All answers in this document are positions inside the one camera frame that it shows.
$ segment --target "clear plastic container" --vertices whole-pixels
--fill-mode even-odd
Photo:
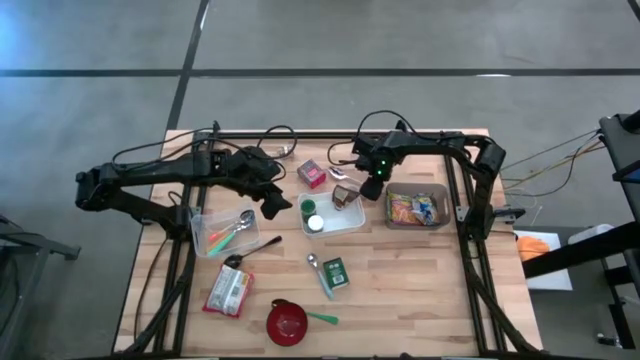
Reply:
[[[336,210],[331,201],[332,193],[322,194],[300,194],[298,196],[298,218],[302,225],[302,231],[311,239],[322,238],[326,236],[335,236],[347,234],[358,230],[366,221],[362,200],[358,197],[349,206],[343,210]],[[313,200],[316,203],[316,215],[320,215],[324,220],[322,231],[312,233],[302,219],[300,213],[300,205],[305,200]]]
[[[207,215],[195,215],[191,219],[191,231],[196,254],[205,258],[217,258],[236,254],[257,246],[260,242],[260,228],[257,221],[258,214],[255,213],[256,217],[254,217],[251,226],[236,231],[231,241],[222,250],[215,253],[212,251],[217,240],[229,235],[233,229],[237,229],[240,214],[246,210],[255,212],[251,203],[247,202],[233,210],[219,211]],[[211,241],[210,238],[214,234],[218,234],[218,236]]]

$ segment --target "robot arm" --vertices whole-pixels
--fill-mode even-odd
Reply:
[[[189,209],[181,205],[166,207],[122,190],[126,186],[179,182],[192,186],[220,185],[254,201],[265,218],[273,219],[280,210],[292,205],[282,197],[273,182],[280,173],[274,160],[258,147],[245,147],[234,154],[230,150],[191,152],[175,160],[114,165],[106,163],[76,175],[76,206],[85,211],[114,209],[135,220],[159,223],[169,236],[188,236]]]
[[[356,169],[369,174],[362,184],[360,193],[370,200],[377,200],[384,182],[389,181],[393,167],[402,164],[407,155],[448,155],[455,158],[476,181],[474,198],[463,223],[465,237],[484,240],[489,235],[495,218],[491,206],[493,183],[498,176],[506,152],[491,138],[481,135],[464,135],[461,132],[440,132],[416,134],[406,132],[398,123],[396,130],[378,139],[358,135],[354,140],[352,153],[358,155]],[[471,162],[465,146],[480,149],[475,161]]]

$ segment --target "green box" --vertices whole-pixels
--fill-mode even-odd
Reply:
[[[344,268],[341,258],[325,261],[322,267],[330,288],[337,289],[349,285],[347,270]]]

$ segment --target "green handled spoon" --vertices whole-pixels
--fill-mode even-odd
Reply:
[[[288,301],[285,300],[285,299],[275,299],[275,300],[273,300],[271,302],[271,307],[276,307],[276,306],[278,306],[280,304],[284,304],[284,303],[288,303]],[[310,311],[305,311],[305,313],[308,316],[311,316],[311,317],[314,317],[316,319],[320,319],[320,320],[326,321],[326,322],[328,322],[329,324],[332,324],[332,325],[338,325],[338,322],[340,321],[340,319],[338,319],[335,316],[331,316],[331,315],[318,314],[318,313],[313,313],[313,312],[310,312]]]

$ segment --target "red plastic bowl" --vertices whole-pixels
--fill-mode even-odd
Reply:
[[[271,309],[267,317],[267,334],[280,346],[292,346],[299,343],[307,333],[307,314],[300,305],[280,304]]]

